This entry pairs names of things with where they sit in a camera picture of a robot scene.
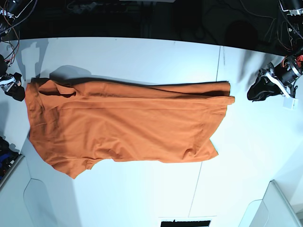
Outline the orange t-shirt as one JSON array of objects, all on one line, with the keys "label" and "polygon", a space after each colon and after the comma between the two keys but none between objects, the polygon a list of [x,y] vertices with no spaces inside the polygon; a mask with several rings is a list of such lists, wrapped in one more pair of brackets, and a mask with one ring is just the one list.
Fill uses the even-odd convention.
[{"label": "orange t-shirt", "polygon": [[97,162],[202,162],[217,156],[210,138],[235,98],[228,82],[136,86],[27,85],[29,140],[47,164],[76,178]]}]

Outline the bin with dark items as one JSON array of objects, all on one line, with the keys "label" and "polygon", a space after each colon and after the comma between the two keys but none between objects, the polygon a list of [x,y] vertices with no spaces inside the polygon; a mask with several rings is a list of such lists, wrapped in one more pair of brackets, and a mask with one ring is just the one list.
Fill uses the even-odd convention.
[{"label": "bin with dark items", "polygon": [[2,137],[0,138],[0,179],[4,178],[5,174],[13,166],[19,153],[12,151],[9,148],[9,143]]}]

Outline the grey panel left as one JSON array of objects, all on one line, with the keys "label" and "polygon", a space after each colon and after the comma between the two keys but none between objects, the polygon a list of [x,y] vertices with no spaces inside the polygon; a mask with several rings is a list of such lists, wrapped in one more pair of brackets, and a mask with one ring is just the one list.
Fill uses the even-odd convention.
[{"label": "grey panel left", "polygon": [[55,227],[53,208],[45,184],[31,177],[27,160],[17,158],[0,181],[2,227]]}]

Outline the grey panel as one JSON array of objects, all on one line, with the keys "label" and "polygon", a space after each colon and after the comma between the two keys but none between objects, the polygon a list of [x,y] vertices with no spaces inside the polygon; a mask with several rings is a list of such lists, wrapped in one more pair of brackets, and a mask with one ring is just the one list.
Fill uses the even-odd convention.
[{"label": "grey panel", "polygon": [[2,227],[55,227],[53,208],[45,184],[31,177],[27,160],[17,158],[0,181]]},{"label": "grey panel", "polygon": [[296,213],[275,180],[269,182],[261,200],[252,201],[239,227],[301,227],[303,213]]}]

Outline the grey panel right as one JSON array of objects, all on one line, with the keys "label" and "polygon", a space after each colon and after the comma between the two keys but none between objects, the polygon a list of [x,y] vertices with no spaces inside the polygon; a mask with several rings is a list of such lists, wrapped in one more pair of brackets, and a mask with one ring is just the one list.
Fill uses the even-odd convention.
[{"label": "grey panel right", "polygon": [[239,227],[301,227],[303,213],[296,213],[275,180],[269,182],[261,200],[252,201]]}]

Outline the white framed black slot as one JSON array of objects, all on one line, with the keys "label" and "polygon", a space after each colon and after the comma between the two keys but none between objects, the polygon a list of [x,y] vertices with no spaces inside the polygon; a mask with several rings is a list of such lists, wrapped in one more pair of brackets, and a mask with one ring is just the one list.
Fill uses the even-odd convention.
[{"label": "white framed black slot", "polygon": [[209,227],[216,216],[160,217],[158,227]]}]

